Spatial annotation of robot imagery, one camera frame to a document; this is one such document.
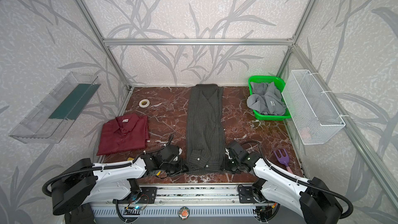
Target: pink handle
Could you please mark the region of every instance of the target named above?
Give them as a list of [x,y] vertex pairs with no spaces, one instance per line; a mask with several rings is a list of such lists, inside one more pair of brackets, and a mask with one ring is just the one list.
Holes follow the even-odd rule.
[[286,170],[293,174],[293,172],[289,166],[286,166]]

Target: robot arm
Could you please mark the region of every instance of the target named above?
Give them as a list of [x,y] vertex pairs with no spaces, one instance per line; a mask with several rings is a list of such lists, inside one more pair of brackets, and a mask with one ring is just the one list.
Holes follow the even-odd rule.
[[[132,161],[117,163],[92,164],[88,158],[80,160],[44,184],[43,192],[52,197],[53,214],[65,214],[93,201],[135,200],[141,193],[136,178],[159,175],[160,171],[168,176],[187,171],[179,156],[179,147],[167,145],[155,152],[155,155],[147,153]],[[308,224],[336,224],[353,211],[348,199],[329,191],[325,183],[316,177],[312,180],[298,177],[273,165],[262,154],[248,153],[237,142],[231,143],[228,152],[225,161],[227,171],[246,171],[259,177],[252,185],[258,202],[277,202],[295,211]],[[342,213],[336,197],[348,204],[349,209],[345,213]]]
[[174,176],[187,171],[180,154],[181,148],[168,144],[157,151],[139,154],[131,161],[91,163],[82,159],[59,176],[47,181],[42,191],[52,197],[52,212],[62,215],[82,204],[109,199],[135,200],[141,189],[135,179],[166,172]]
[[[259,180],[253,184],[253,195],[258,202],[274,201],[301,215],[308,224],[336,224],[348,217],[353,210],[351,202],[328,189],[326,184],[314,177],[294,175],[269,162],[256,152],[248,153],[237,142],[228,148],[230,170],[254,173]],[[336,198],[347,202],[349,209],[343,208]]]

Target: green panel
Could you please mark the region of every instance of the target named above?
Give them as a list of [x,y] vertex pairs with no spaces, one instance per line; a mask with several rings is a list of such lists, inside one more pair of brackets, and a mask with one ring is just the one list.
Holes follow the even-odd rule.
[[[250,95],[253,94],[253,92],[251,91],[251,85],[250,82],[256,82],[256,83],[261,83],[261,82],[266,82],[266,83],[271,83],[274,82],[275,86],[277,89],[279,89],[279,91],[283,91],[283,89],[285,88],[285,82],[276,76],[267,76],[267,75],[254,75],[252,77],[249,78],[249,90],[250,90]],[[267,120],[267,121],[282,121],[286,118],[291,118],[289,110],[286,107],[286,112],[285,115],[283,116],[276,116],[276,115],[262,115],[260,113],[258,113],[256,110],[253,110],[254,112],[254,116],[256,117],[256,119],[260,119],[260,120]]]
[[100,84],[78,84],[49,118],[76,120]]

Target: wire mesh basket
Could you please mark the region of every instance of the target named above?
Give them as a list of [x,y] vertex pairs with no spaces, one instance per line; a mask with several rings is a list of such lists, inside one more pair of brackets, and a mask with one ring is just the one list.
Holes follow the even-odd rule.
[[282,96],[303,144],[324,144],[346,125],[309,70],[291,70]]

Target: shirt cuff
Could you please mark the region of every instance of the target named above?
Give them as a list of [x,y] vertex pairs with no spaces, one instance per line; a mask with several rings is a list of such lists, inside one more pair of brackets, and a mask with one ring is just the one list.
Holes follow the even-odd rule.
[[188,164],[204,168],[206,167],[209,158],[210,154],[208,154],[204,150],[192,150],[192,153],[188,159]]

